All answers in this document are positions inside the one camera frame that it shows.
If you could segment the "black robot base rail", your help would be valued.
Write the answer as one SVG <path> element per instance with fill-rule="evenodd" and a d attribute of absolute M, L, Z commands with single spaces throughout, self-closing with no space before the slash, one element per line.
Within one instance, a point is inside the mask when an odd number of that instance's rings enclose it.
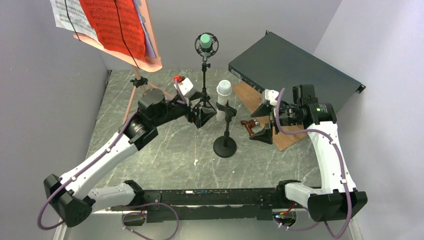
<path fill-rule="evenodd" d="M 271 221 L 274 215 L 294 208 L 275 187 L 220 189 L 145 190 L 143 199 L 110 207 L 113 212 L 142 211 L 148 223 L 174 220 L 256 219 Z"/>

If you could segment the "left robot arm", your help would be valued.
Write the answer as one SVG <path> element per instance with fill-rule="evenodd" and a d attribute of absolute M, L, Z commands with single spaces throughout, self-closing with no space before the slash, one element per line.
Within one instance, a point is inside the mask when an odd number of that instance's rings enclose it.
<path fill-rule="evenodd" d="M 104 146 L 61 176 L 49 175 L 43 181 L 47 204 L 60 216 L 61 223 L 75 227 L 91 213 L 109 207 L 139 209 L 145 202 L 145 192 L 135 181 L 126 180 L 116 186 L 98 189 L 94 188 L 95 185 L 119 163 L 157 137 L 159 126 L 181 117 L 197 128 L 204 126 L 216 111 L 207 113 L 200 103 L 192 104 L 192 101 L 203 99 L 209 97 L 203 92 L 190 90 L 167 101 L 162 90 L 149 89 L 138 101 L 134 114 Z"/>

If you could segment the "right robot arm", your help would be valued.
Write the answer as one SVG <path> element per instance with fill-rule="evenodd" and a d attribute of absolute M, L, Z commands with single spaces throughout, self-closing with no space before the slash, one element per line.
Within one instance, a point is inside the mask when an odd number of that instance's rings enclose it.
<path fill-rule="evenodd" d="M 305 207 L 315 222 L 350 220 L 368 202 L 365 191 L 353 181 L 341 150 L 337 117 L 330 103 L 320 102 L 314 86 L 301 84 L 292 89 L 294 104 L 282 107 L 284 91 L 266 89 L 252 118 L 268 117 L 269 122 L 250 140 L 272 144 L 273 135 L 306 133 L 314 147 L 321 186 L 313 188 L 298 180 L 283 180 L 275 200 L 287 208 L 293 202 Z"/>

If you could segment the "green condenser microphone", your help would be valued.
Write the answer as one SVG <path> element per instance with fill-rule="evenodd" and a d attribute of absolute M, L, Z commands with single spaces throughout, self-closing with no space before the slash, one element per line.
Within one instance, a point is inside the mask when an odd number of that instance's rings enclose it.
<path fill-rule="evenodd" d="M 196 53 L 205 58 L 214 56 L 219 50 L 219 46 L 218 38 L 210 32 L 200 34 L 194 42 Z"/>

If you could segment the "black round-base mic stand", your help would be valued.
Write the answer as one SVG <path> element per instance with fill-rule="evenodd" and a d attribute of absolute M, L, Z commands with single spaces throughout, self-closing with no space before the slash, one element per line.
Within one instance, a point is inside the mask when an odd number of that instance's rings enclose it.
<path fill-rule="evenodd" d="M 230 158 L 237 151 L 237 144 L 233 138 L 230 137 L 230 123 L 232 118 L 237 115 L 237 110 L 229 106 L 228 102 L 225 105 L 216 103 L 218 110 L 223 111 L 225 114 L 226 128 L 222 136 L 219 136 L 213 143 L 213 151 L 220 158 Z"/>

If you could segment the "black tripod mic stand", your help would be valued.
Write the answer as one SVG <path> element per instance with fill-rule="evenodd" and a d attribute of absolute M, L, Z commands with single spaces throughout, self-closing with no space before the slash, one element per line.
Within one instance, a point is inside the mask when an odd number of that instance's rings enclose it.
<path fill-rule="evenodd" d="M 208 110 L 211 110 L 211 111 L 213 110 L 213 111 L 217 112 L 215 107 L 210 102 L 211 97 L 208 95 L 207 87 L 206 87 L 206 72 L 207 72 L 208 68 L 211 67 L 211 64 L 208 63 L 208 58 L 210 57 L 210 54 L 204 53 L 204 52 L 198 52 L 197 54 L 202 57 L 202 64 L 201 64 L 202 90 L 201 90 L 201 97 L 199 99 L 198 104 L 202 108 L 205 108 L 205 109 L 208 109 Z"/>

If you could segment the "white handheld microphone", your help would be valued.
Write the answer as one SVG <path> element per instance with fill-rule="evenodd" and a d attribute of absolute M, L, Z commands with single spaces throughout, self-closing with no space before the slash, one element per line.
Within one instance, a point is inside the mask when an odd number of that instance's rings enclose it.
<path fill-rule="evenodd" d="M 231 82 L 226 79 L 221 80 L 216 87 L 216 92 L 217 92 L 217 103 L 224 106 L 227 103 L 229 96 L 232 93 Z M 223 110 L 217 109 L 216 120 L 222 121 L 224 118 L 225 118 L 225 112 Z"/>

